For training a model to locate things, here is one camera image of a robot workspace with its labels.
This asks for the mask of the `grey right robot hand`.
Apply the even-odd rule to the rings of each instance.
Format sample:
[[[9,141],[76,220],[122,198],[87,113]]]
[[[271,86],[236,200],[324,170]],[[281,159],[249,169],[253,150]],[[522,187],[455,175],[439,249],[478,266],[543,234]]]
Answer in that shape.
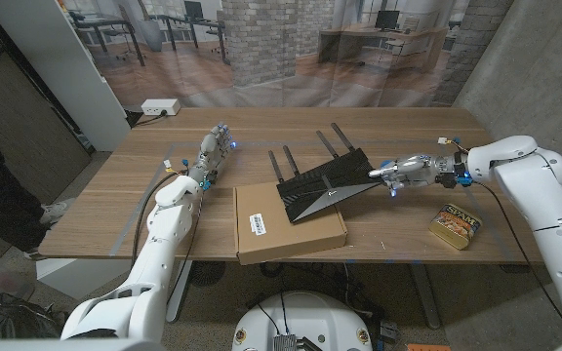
[[[453,156],[403,156],[383,164],[379,169],[369,171],[368,176],[380,178],[392,197],[404,188],[424,187],[434,183],[453,188],[457,184]]]

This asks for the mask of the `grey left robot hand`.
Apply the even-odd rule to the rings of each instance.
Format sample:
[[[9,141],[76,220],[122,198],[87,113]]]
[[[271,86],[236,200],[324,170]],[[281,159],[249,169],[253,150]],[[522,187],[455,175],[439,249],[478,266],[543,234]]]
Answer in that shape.
[[[221,164],[236,147],[230,129],[226,124],[214,126],[203,138],[194,164],[188,176],[199,183],[215,183]]]

